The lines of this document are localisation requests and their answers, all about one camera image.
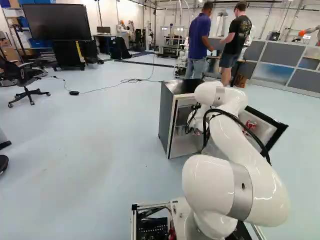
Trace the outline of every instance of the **blue bin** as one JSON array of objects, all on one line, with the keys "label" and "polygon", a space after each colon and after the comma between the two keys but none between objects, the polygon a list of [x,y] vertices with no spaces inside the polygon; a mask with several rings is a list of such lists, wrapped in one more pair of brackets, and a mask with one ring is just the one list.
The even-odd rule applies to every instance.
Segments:
[{"label": "blue bin", "polygon": [[29,38],[29,42],[32,48],[46,48],[46,41],[44,40],[35,40],[33,38]]},{"label": "blue bin", "polygon": [[25,17],[19,16],[18,17],[18,21],[19,21],[21,27],[23,27],[23,28],[28,28],[29,27],[28,21],[27,21],[27,19]]},{"label": "blue bin", "polygon": [[2,8],[11,8],[9,0],[0,0],[0,5]]},{"label": "blue bin", "polygon": [[52,48],[52,41],[51,40],[46,40],[45,43],[46,43],[45,44],[46,48]]},{"label": "blue bin", "polygon": [[56,0],[34,0],[36,4],[55,4]]},{"label": "blue bin", "polygon": [[35,0],[18,0],[18,2],[20,3],[20,5],[22,4],[35,4]]}]

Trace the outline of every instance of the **shorts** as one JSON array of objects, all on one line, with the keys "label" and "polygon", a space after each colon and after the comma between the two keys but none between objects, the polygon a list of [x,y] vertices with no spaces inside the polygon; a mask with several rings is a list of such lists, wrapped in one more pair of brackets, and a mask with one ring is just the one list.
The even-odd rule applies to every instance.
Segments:
[{"label": "shorts", "polygon": [[225,69],[232,68],[236,64],[239,55],[240,54],[229,54],[223,52],[219,62],[219,67]]}]

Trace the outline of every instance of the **black monitor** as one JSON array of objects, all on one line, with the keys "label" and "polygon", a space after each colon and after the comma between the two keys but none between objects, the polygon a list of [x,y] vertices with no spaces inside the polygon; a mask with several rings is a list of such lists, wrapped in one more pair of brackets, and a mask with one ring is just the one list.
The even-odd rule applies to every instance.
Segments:
[{"label": "black monitor", "polygon": [[91,40],[86,6],[23,4],[31,35],[38,40]]},{"label": "black monitor", "polygon": [[111,28],[109,26],[97,26],[96,31],[101,34],[110,34]]}]

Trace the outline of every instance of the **black t-shirt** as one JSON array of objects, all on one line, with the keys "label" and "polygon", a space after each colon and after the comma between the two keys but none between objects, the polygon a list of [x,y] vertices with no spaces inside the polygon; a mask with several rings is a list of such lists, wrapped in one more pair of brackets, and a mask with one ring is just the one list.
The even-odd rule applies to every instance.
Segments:
[{"label": "black t-shirt", "polygon": [[224,52],[226,54],[239,54],[250,34],[252,23],[246,15],[238,16],[229,27],[229,33],[235,33],[231,42],[226,43]]}]

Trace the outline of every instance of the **power cord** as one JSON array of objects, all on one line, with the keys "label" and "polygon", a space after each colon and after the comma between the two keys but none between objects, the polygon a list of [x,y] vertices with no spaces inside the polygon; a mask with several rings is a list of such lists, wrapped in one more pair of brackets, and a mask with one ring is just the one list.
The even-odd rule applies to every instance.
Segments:
[{"label": "power cord", "polygon": [[78,96],[79,94],[88,94],[88,93],[92,93],[92,92],[95,92],[95,91],[100,91],[100,90],[103,90],[103,89],[110,89],[110,88],[115,88],[121,84],[136,84],[136,83],[140,83],[140,82],[157,82],[157,83],[160,83],[160,82],[163,82],[163,81],[153,81],[153,80],[150,80],[154,74],[154,70],[155,70],[155,56],[156,54],[153,53],[153,61],[152,61],[152,72],[151,72],[151,75],[148,77],[148,78],[131,78],[131,79],[123,79],[121,80],[118,84],[115,84],[115,85],[111,85],[111,86],[106,86],[106,87],[101,87],[101,88],[97,88],[97,89],[93,89],[93,90],[90,90],[90,91],[85,91],[85,92],[79,92],[79,91],[74,91],[74,90],[71,90],[69,89],[66,84],[67,84],[67,81],[64,79],[64,78],[59,78],[57,76],[51,76],[51,78],[55,78],[55,79],[60,79],[62,81],[64,81],[64,89],[67,90],[69,92],[70,95],[72,96]]},{"label": "power cord", "polygon": [[184,127],[184,133],[185,134],[189,134],[191,133],[191,131],[193,130],[193,132],[195,133],[195,130],[193,127],[190,127],[190,123],[192,121],[192,119],[195,118],[196,114],[197,114],[197,111],[198,109],[201,107],[200,103],[196,103],[195,106],[192,106],[194,108],[194,111],[193,111],[193,114],[192,116],[190,117],[189,121],[186,123],[185,127]]}]

